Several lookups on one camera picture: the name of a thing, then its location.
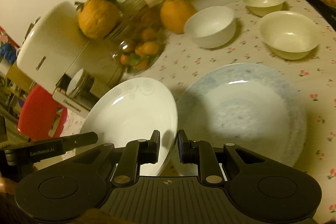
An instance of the table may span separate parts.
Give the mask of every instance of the table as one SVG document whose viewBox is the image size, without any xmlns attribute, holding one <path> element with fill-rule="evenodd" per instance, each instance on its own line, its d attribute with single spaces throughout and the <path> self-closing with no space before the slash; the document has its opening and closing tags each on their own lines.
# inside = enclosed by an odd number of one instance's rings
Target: table
<svg viewBox="0 0 336 224">
<path fill-rule="evenodd" d="M 307 139 L 295 168 L 320 184 L 323 196 L 315 220 L 324 223 L 336 217 L 336 32 L 305 0 L 287 3 L 290 10 L 311 18 L 321 29 L 320 46 L 304 59 L 286 61 L 271 53 L 258 36 L 260 18 L 238 1 L 227 5 L 236 11 L 238 22 L 237 34 L 229 44 L 205 50 L 185 35 L 169 34 L 160 58 L 136 77 L 161 81 L 177 99 L 191 83 L 223 65 L 253 62 L 279 71 L 297 89 L 307 111 Z M 82 123 L 81 117 L 69 113 L 64 135 L 78 133 Z"/>
</svg>

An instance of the pink flower pattern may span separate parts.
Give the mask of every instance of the pink flower pattern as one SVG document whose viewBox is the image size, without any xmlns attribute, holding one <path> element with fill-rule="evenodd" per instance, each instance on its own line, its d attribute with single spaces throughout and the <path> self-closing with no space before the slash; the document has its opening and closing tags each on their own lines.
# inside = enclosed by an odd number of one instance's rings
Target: pink flower pattern
<svg viewBox="0 0 336 224">
<path fill-rule="evenodd" d="M 330 213 L 336 213 L 336 204 L 329 205 L 328 209 Z"/>
<path fill-rule="evenodd" d="M 260 51 L 263 48 L 262 46 L 259 45 L 255 45 L 254 47 L 257 49 L 257 51 Z"/>
<path fill-rule="evenodd" d="M 320 57 L 317 56 L 317 55 L 312 55 L 309 59 L 310 60 L 315 60 L 315 59 L 320 59 Z"/>
<path fill-rule="evenodd" d="M 307 72 L 307 71 L 304 71 L 304 70 L 300 70 L 300 74 L 299 74 L 299 76 L 306 76 L 306 75 L 309 75 L 309 72 Z"/>
<path fill-rule="evenodd" d="M 336 177 L 336 170 L 334 168 L 332 168 L 332 169 L 330 169 L 330 174 L 327 175 L 327 178 L 332 179 L 334 177 Z"/>
<path fill-rule="evenodd" d="M 319 161 L 323 160 L 323 157 L 325 156 L 324 153 L 321 152 L 321 150 L 317 150 L 315 155 L 317 155 Z"/>
<path fill-rule="evenodd" d="M 323 119 L 323 117 L 322 117 L 321 115 L 320 115 L 319 118 L 317 119 L 317 122 L 320 122 L 320 123 L 322 123 L 322 124 L 325 124 L 325 123 L 326 123 L 325 119 Z"/>
<path fill-rule="evenodd" d="M 309 98 L 313 99 L 313 101 L 318 101 L 318 99 L 317 99 L 318 96 L 319 96 L 318 94 L 310 94 Z"/>
<path fill-rule="evenodd" d="M 231 47 L 229 47 L 229 49 L 228 49 L 228 52 L 227 53 L 231 53 L 231 52 L 233 52 L 233 51 L 235 51 L 236 49 L 235 48 L 231 48 Z"/>
<path fill-rule="evenodd" d="M 327 140 L 329 142 L 331 142 L 334 139 L 334 137 L 336 137 L 336 133 L 335 132 L 329 132 L 329 135 L 331 135 L 331 137 L 328 137 Z"/>
<path fill-rule="evenodd" d="M 202 57 L 197 58 L 197 60 L 195 61 L 195 64 L 196 64 L 196 65 L 199 65 L 199 64 L 201 63 L 201 59 L 202 59 Z"/>
</svg>

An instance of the red stool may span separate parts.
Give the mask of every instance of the red stool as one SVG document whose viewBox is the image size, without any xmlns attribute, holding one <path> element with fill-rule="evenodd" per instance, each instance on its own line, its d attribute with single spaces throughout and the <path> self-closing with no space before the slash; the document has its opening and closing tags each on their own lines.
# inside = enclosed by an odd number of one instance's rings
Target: red stool
<svg viewBox="0 0 336 224">
<path fill-rule="evenodd" d="M 59 123 L 55 133 L 50 136 L 49 131 L 53 128 L 60 107 L 63 111 Z M 66 119 L 67 109 L 56 102 L 40 85 L 36 85 L 22 107 L 17 129 L 34 141 L 58 138 L 63 131 Z"/>
</svg>

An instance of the black handle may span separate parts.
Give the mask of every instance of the black handle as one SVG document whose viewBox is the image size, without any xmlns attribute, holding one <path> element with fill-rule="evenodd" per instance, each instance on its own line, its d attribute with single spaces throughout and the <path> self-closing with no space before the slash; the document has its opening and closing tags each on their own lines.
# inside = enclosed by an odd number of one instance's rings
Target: black handle
<svg viewBox="0 0 336 224">
<path fill-rule="evenodd" d="M 5 149 L 9 166 L 26 165 L 51 157 L 63 155 L 76 147 L 94 144 L 98 135 L 88 132 L 50 140 L 11 145 Z"/>
<path fill-rule="evenodd" d="M 198 175 L 201 182 L 209 186 L 224 186 L 224 176 L 211 144 L 205 141 L 199 141 L 197 144 L 199 150 Z"/>
<path fill-rule="evenodd" d="M 230 176 L 225 189 L 243 213 L 272 223 L 314 215 L 322 197 L 314 178 L 233 143 L 223 148 Z"/>
<path fill-rule="evenodd" d="M 159 158 L 160 132 L 154 130 L 150 140 L 139 139 L 127 143 L 113 174 L 112 184 L 126 187 L 134 184 L 140 174 L 140 165 L 156 163 Z"/>
</svg>

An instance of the white dinner plate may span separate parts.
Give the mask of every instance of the white dinner plate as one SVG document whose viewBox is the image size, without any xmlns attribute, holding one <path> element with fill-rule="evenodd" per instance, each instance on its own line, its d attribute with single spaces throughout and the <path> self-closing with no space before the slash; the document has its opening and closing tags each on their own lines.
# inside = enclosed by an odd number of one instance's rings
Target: white dinner plate
<svg viewBox="0 0 336 224">
<path fill-rule="evenodd" d="M 168 152 L 176 139 L 177 110 L 173 95 L 161 82 L 130 79 L 107 92 L 92 108 L 80 133 L 94 131 L 98 142 L 77 148 L 76 154 L 102 143 L 124 147 L 133 140 L 149 140 L 153 130 L 159 130 L 161 135 L 159 161 L 141 165 L 143 176 L 159 175 L 167 164 Z"/>
<path fill-rule="evenodd" d="M 227 65 L 189 86 L 177 101 L 179 129 L 214 147 L 232 142 L 293 166 L 302 152 L 306 117 L 297 91 L 277 71 L 254 63 Z M 184 176 L 196 165 L 172 162 Z"/>
</svg>

